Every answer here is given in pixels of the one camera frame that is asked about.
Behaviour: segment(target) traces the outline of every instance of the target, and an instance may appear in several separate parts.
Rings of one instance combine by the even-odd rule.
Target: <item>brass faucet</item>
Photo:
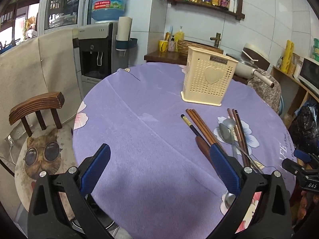
[[[216,37],[211,37],[211,40],[215,41],[214,47],[219,47],[219,42],[221,41],[221,34],[216,33]]]

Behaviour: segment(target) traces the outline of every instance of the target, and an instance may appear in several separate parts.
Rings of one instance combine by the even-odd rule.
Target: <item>bolt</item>
[[[70,167],[69,170],[68,170],[68,172],[71,173],[71,174],[72,174],[72,173],[75,173],[76,171],[77,171],[77,168],[74,167],[74,166],[73,166],[73,167]]]
[[[281,176],[281,173],[278,172],[278,171],[274,171],[274,175],[275,175],[276,177],[280,177],[280,176]]]
[[[252,173],[252,172],[253,172],[253,169],[251,169],[250,167],[245,167],[245,168],[244,168],[244,172],[245,172],[245,173]]]
[[[43,178],[44,176],[46,176],[46,175],[47,175],[47,172],[46,172],[46,171],[42,171],[42,172],[40,172],[40,174],[39,174],[39,175],[40,175],[40,177],[41,177],[41,178]]]

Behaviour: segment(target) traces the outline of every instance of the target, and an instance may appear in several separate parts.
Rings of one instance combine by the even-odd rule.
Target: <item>round table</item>
[[[220,107],[187,103],[181,99],[182,70],[165,63],[119,69],[98,83],[78,110],[76,161],[94,155],[103,143],[110,146],[111,159],[92,196],[134,239],[206,238],[223,217],[227,189],[181,119],[185,109],[196,109],[215,134],[227,108],[237,109],[251,157],[264,173],[279,170],[290,193],[295,185],[281,167],[285,158],[296,161],[291,137],[256,92],[232,80]],[[218,139],[232,155],[231,146]]]

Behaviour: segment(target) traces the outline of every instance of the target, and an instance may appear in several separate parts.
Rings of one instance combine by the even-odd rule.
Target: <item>microwave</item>
[[[305,58],[298,78],[319,95],[319,62]]]

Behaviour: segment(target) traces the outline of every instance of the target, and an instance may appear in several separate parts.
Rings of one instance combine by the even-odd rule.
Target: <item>black trash bag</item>
[[[318,109],[315,100],[307,101],[288,130],[299,150],[315,155],[319,155]]]

